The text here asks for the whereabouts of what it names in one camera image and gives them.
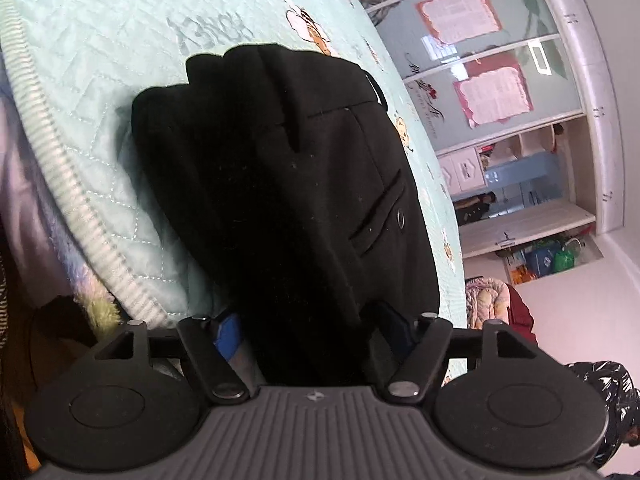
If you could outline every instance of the glass cabinet door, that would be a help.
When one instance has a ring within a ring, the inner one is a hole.
[[[486,23],[478,25],[478,12],[476,17],[467,13],[468,25],[456,30],[463,19],[455,15],[451,19],[447,13],[467,1],[403,0],[389,10],[376,29],[403,78],[461,57],[558,33],[545,0],[471,0],[469,7],[477,7]]]
[[[559,40],[452,62],[407,89],[436,152],[581,110]]]

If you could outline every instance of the gray ribbed plastic base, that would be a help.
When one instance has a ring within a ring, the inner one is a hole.
[[[528,479],[597,480],[587,468]],[[442,443],[419,410],[391,406],[368,387],[264,387],[256,399],[212,410],[177,452],[120,474],[46,465],[34,480],[513,480]]]

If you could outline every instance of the bed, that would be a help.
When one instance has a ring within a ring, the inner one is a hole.
[[[226,307],[155,202],[129,116],[141,90],[186,81],[187,57],[239,43],[319,50],[379,82],[418,185],[441,316],[465,326],[462,252],[440,167],[357,0],[0,0],[0,43],[12,92],[4,106],[19,111],[15,142],[23,126],[19,159],[36,166],[30,184],[47,231],[43,241],[23,230],[12,246],[47,243],[98,330],[119,321],[115,299],[151,327]]]

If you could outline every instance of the drawer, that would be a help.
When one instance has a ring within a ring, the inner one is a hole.
[[[450,155],[438,157],[440,163],[440,169],[442,170],[442,176],[444,177],[444,183],[449,190],[450,195],[457,195],[462,193],[460,189],[460,183],[456,176],[456,169],[453,165],[453,160]]]
[[[449,155],[462,192],[484,187],[484,171],[475,148],[458,150]]]

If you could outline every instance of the red garment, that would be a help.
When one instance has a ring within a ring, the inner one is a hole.
[[[533,330],[533,317],[529,311],[529,307],[524,304],[522,298],[516,289],[507,283],[511,299],[511,307],[509,309],[509,326],[518,334],[523,336],[530,343],[538,345],[536,335]]]

